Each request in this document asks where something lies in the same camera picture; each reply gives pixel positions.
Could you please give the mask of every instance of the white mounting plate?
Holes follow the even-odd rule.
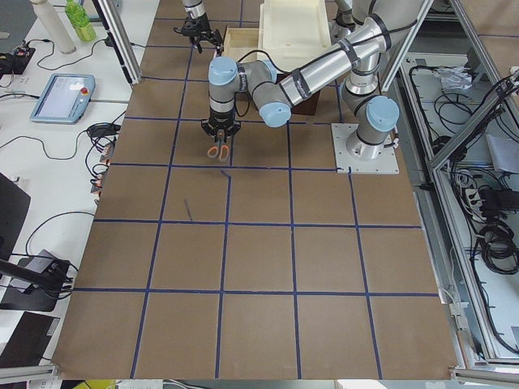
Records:
[[[368,162],[358,160],[351,156],[346,150],[346,140],[355,130],[358,124],[348,123],[332,123],[333,148],[335,149],[335,164],[338,173],[352,174],[398,174],[397,157],[395,149],[392,147],[385,148],[376,160]],[[391,143],[391,137],[388,135],[385,143]]]

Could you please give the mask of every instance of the blue joint cap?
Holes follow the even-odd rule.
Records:
[[[281,127],[292,116],[290,107],[285,103],[274,102],[265,104],[259,109],[259,115],[269,127]]]
[[[400,110],[393,100],[386,96],[377,96],[367,103],[366,116],[377,131],[389,132],[397,125]]]
[[[209,65],[209,83],[218,87],[231,83],[238,73],[236,62],[229,57],[216,57]]]
[[[268,59],[262,59],[260,61],[267,66],[268,71],[270,71],[270,76],[272,77],[272,82],[275,83],[277,80],[277,70],[272,62],[270,62]]]

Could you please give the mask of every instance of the power adapter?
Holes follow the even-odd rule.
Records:
[[[88,129],[87,133],[90,138],[101,138],[103,136],[113,136],[121,130],[119,124],[113,123],[96,123],[92,124]]]

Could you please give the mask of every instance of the gray floor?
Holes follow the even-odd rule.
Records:
[[[11,34],[0,40],[0,53],[10,53],[27,36],[36,15],[28,0],[0,0],[0,10],[0,31]]]

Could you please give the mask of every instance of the plastic container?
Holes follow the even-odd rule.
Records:
[[[260,30],[258,28],[227,28],[225,32],[224,55],[237,61],[252,50],[258,49]],[[257,53],[243,59],[243,62],[255,61]]]
[[[55,8],[47,0],[31,0],[34,13],[43,24],[43,27],[50,35],[50,39],[58,47],[58,50],[64,54],[75,52],[75,45],[68,35],[61,19]]]
[[[74,0],[66,0],[65,13],[80,40],[89,42],[96,39],[96,32],[83,6]]]
[[[322,0],[265,0],[259,15],[258,46],[283,70],[304,65],[331,45]]]

